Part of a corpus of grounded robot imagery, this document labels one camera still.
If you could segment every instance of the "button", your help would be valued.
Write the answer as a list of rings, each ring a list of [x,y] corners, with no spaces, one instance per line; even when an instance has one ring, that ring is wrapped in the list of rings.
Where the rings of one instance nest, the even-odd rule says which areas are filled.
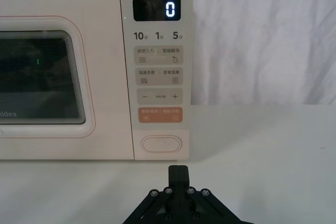
[[[137,65],[180,65],[183,63],[183,47],[136,46],[134,62]]]
[[[137,89],[140,105],[177,105],[182,104],[183,90],[178,89]]]
[[[182,142],[177,136],[147,136],[141,141],[141,147],[152,153],[178,152]]]
[[[182,68],[137,68],[135,81],[140,86],[177,86],[183,83]]]
[[[140,123],[181,123],[182,107],[150,107],[138,109]]]

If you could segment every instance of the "white curtain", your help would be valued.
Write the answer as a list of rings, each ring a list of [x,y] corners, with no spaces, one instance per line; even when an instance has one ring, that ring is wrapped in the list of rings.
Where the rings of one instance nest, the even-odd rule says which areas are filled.
[[[194,0],[193,104],[336,103],[336,0]]]

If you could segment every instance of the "bolt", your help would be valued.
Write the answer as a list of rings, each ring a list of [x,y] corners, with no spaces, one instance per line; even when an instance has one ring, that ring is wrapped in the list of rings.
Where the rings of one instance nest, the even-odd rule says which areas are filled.
[[[158,192],[157,191],[151,191],[151,196],[152,197],[156,197],[158,195]]]
[[[167,188],[164,192],[166,194],[171,194],[173,192],[173,190],[171,188]]]
[[[194,192],[195,192],[195,190],[192,187],[189,187],[187,189],[187,193],[189,193],[189,194],[193,194]]]
[[[210,194],[210,192],[208,190],[203,190],[202,191],[203,196],[208,196],[209,194]]]
[[[198,212],[193,213],[193,219],[194,220],[199,220],[200,214]]]
[[[166,214],[164,217],[166,220],[171,220],[173,216],[171,214]]]

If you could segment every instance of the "microwave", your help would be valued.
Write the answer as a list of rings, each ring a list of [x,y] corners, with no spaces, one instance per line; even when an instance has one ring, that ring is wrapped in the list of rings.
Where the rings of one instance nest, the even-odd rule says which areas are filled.
[[[193,0],[0,0],[0,159],[185,159]]]

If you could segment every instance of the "microwave window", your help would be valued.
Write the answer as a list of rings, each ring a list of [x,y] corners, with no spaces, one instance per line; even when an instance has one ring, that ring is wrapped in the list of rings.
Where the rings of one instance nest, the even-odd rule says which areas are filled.
[[[0,31],[0,124],[83,124],[71,37]]]

